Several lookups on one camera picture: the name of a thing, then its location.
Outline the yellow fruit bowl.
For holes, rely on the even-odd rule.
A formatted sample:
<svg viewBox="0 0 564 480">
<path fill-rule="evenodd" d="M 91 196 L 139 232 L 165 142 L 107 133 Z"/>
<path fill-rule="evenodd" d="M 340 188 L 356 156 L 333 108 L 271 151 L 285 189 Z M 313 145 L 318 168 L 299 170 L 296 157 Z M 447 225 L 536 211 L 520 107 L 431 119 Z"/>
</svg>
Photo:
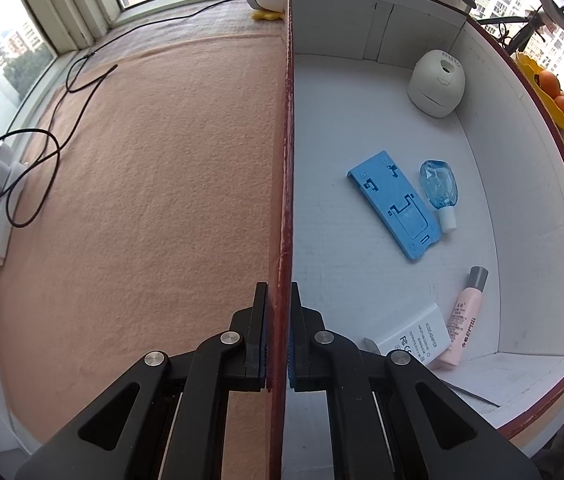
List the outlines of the yellow fruit bowl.
<svg viewBox="0 0 564 480">
<path fill-rule="evenodd" d="M 513 59 L 544 103 L 555 125 L 564 132 L 564 91 L 558 76 L 524 53 L 514 53 Z"/>
</svg>

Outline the pink lotion tube grey cap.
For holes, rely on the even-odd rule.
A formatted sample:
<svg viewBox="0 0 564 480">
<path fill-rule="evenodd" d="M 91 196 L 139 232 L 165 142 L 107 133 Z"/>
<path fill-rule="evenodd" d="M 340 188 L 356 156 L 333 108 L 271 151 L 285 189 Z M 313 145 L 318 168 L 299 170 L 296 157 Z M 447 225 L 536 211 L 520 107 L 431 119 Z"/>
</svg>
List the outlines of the pink lotion tube grey cap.
<svg viewBox="0 0 564 480">
<path fill-rule="evenodd" d="M 468 272 L 464 289 L 460 291 L 448 318 L 447 332 L 450 345 L 434 361 L 436 366 L 449 368 L 459 365 L 474 332 L 487 280 L 487 269 L 482 266 L 472 266 Z"/>
</svg>

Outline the orange fruit upper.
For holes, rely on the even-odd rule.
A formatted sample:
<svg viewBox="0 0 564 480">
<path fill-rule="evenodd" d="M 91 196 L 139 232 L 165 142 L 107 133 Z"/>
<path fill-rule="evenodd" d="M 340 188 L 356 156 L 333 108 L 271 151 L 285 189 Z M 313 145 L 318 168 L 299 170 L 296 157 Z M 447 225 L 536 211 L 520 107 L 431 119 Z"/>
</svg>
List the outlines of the orange fruit upper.
<svg viewBox="0 0 564 480">
<path fill-rule="evenodd" d="M 537 82 L 539 88 L 554 99 L 558 94 L 561 93 L 561 85 L 557 76 L 550 70 L 542 70 L 537 74 Z"/>
</svg>

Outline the blue plastic phone stand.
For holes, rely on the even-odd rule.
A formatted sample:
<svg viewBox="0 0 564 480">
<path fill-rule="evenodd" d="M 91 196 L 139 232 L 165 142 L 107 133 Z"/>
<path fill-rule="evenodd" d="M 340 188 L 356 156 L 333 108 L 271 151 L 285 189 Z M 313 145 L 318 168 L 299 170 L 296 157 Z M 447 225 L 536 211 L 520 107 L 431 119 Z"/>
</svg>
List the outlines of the blue plastic phone stand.
<svg viewBox="0 0 564 480">
<path fill-rule="evenodd" d="M 355 166 L 347 177 L 358 186 L 409 260 L 418 260 L 442 238 L 434 214 L 386 151 Z"/>
</svg>

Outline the white cardboard box red rim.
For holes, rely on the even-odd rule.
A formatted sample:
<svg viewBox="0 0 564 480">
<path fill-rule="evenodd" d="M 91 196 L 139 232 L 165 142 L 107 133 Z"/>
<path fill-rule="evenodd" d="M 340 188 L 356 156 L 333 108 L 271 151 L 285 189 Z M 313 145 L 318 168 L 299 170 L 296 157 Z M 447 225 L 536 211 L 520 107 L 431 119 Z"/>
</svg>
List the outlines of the white cardboard box red rim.
<svg viewBox="0 0 564 480">
<path fill-rule="evenodd" d="M 525 454 L 564 425 L 564 136 L 472 18 L 437 0 L 285 0 L 279 379 L 291 296 L 382 344 L 448 318 L 474 266 L 483 302 L 452 391 Z"/>
</svg>

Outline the pink table mat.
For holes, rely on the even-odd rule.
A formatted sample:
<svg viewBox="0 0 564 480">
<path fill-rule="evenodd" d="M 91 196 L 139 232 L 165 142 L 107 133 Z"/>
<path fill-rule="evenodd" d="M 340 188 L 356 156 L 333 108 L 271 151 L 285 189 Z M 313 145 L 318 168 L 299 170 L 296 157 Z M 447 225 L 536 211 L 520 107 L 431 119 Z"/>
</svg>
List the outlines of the pink table mat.
<svg viewBox="0 0 564 480">
<path fill-rule="evenodd" d="M 35 452 L 145 352 L 224 330 L 268 276 L 282 26 L 242 0 L 114 30 L 40 118 L 0 266 L 0 380 Z"/>
</svg>

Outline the black tripod stand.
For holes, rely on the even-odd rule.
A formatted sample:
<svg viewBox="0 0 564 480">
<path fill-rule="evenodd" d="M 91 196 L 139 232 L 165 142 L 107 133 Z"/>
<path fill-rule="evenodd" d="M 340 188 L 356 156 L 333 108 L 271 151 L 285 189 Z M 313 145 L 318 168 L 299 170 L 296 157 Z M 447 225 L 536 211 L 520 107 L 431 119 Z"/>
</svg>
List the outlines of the black tripod stand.
<svg viewBox="0 0 564 480">
<path fill-rule="evenodd" d="M 496 40 L 496 43 L 508 55 L 523 52 L 532 36 L 544 37 L 540 29 L 544 27 L 544 11 L 531 10 L 524 16 L 496 16 L 495 18 L 481 18 L 477 21 L 483 29 L 487 30 Z"/>
</svg>

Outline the small blue sanitizer bottle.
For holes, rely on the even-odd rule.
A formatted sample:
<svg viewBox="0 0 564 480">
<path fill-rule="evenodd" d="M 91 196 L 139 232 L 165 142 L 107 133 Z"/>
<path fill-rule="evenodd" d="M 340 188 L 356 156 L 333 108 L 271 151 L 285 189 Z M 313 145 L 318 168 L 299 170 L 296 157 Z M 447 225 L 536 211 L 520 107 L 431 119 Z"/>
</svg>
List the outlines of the small blue sanitizer bottle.
<svg viewBox="0 0 564 480">
<path fill-rule="evenodd" d="M 442 232 L 449 234 L 457 229 L 459 191 L 450 166 L 442 160 L 426 160 L 420 167 L 420 185 L 428 201 L 437 210 Z"/>
</svg>

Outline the white round plug adapter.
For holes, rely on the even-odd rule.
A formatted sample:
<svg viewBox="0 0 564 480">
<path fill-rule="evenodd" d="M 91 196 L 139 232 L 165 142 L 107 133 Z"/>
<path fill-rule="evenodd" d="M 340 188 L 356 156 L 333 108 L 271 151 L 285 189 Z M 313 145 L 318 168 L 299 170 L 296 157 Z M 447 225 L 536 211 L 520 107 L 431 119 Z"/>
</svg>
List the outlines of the white round plug adapter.
<svg viewBox="0 0 564 480">
<path fill-rule="evenodd" d="M 464 90 L 465 72 L 461 63 L 443 50 L 431 50 L 416 62 L 407 94 L 421 112 L 444 118 L 459 105 Z"/>
</svg>

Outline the white usb charger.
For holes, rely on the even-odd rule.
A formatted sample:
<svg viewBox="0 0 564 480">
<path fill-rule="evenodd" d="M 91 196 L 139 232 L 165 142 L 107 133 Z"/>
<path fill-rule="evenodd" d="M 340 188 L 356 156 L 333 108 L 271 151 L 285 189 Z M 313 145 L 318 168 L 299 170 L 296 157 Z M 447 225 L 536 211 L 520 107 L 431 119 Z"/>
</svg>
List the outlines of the white usb charger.
<svg viewBox="0 0 564 480">
<path fill-rule="evenodd" d="M 442 310 L 436 302 L 432 302 L 387 334 L 375 339 L 364 337 L 361 349 L 380 356 L 386 356 L 394 350 L 402 350 L 410 353 L 423 365 L 430 365 L 450 344 Z"/>
</svg>

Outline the white power strip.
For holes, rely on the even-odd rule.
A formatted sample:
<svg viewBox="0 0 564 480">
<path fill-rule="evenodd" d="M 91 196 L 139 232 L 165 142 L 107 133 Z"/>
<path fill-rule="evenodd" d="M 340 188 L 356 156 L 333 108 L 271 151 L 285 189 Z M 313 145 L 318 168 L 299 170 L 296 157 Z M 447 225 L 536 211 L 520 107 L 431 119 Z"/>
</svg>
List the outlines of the white power strip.
<svg viewBox="0 0 564 480">
<path fill-rule="evenodd" d="M 17 160 L 8 144 L 0 146 L 0 266 L 4 263 L 13 229 L 9 216 L 14 216 L 26 176 L 27 166 Z"/>
</svg>

